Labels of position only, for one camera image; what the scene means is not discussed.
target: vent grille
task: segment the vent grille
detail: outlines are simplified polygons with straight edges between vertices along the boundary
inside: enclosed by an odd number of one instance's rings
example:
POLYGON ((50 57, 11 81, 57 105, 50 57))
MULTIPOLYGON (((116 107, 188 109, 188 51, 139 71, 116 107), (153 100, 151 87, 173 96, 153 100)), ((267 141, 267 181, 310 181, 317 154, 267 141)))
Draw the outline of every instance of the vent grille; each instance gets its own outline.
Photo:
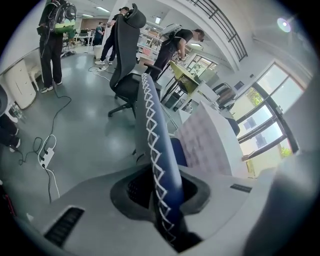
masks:
POLYGON ((85 211, 76 207, 69 208, 44 235, 53 244, 61 247, 85 211))
POLYGON ((252 190, 252 187, 249 186, 243 186, 243 185, 239 185, 239 184, 233 184, 230 188, 234 189, 234 190, 240 190, 246 193, 250 193, 250 191, 252 190))

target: power strip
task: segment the power strip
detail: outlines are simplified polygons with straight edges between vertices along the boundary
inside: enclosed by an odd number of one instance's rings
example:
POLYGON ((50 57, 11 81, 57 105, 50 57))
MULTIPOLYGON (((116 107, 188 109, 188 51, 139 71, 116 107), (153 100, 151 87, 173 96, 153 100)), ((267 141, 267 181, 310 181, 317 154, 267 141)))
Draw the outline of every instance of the power strip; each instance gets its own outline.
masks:
POLYGON ((48 167, 48 165, 49 165, 52 157, 53 157, 54 154, 55 154, 53 148, 51 148, 51 147, 49 147, 49 148, 47 149, 47 152, 48 152, 48 154, 45 153, 45 154, 43 155, 44 160, 41 160, 41 162, 40 162, 40 165, 41 165, 42 167, 43 167, 43 165, 44 165, 44 168, 47 168, 47 167, 48 167))

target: railing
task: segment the railing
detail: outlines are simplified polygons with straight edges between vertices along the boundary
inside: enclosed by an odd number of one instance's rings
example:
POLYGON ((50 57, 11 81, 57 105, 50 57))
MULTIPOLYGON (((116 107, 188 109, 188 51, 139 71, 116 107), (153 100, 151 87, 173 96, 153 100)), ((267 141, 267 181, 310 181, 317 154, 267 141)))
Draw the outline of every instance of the railing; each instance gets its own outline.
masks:
POLYGON ((211 0, 187 1, 192 3, 194 6, 201 8, 208 15, 208 18, 213 20, 219 26, 219 28, 225 34, 228 43, 232 45, 239 62, 242 61, 244 57, 248 56, 246 48, 242 43, 236 29, 215 3, 213 3, 211 0))

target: backpack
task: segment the backpack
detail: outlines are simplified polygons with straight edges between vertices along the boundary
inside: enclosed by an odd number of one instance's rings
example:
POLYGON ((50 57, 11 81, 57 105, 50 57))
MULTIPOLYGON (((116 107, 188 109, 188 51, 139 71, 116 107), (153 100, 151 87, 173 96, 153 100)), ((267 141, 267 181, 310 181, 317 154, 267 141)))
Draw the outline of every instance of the backpack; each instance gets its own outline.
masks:
POLYGON ((179 24, 170 24, 166 26, 161 32, 160 32, 160 39, 163 41, 172 40, 176 37, 176 34, 182 30, 182 26, 179 24))
POLYGON ((63 34, 73 31, 76 24, 76 7, 65 0, 56 0, 51 4, 55 5, 55 7, 48 17, 50 32, 63 34))

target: ceiling light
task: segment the ceiling light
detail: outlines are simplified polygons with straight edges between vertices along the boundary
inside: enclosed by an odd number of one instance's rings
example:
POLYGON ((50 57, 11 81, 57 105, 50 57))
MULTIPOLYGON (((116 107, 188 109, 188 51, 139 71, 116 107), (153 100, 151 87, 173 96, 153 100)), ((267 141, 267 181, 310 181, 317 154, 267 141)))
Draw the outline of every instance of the ceiling light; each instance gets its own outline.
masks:
POLYGON ((278 24, 278 27, 286 32, 286 33, 289 33, 291 31, 291 26, 290 26, 290 23, 289 23, 289 20, 285 20, 284 18, 278 18, 276 23, 278 24))
POLYGON ((159 24, 160 21, 161 21, 161 18, 160 18, 160 17, 156 17, 156 18, 155 18, 155 23, 159 24))
POLYGON ((100 6, 98 6, 97 8, 100 9, 100 10, 102 10, 102 11, 105 11, 105 12, 107 12, 107 13, 110 13, 110 11, 108 11, 108 10, 106 10, 105 8, 102 8, 102 7, 100 7, 100 6))

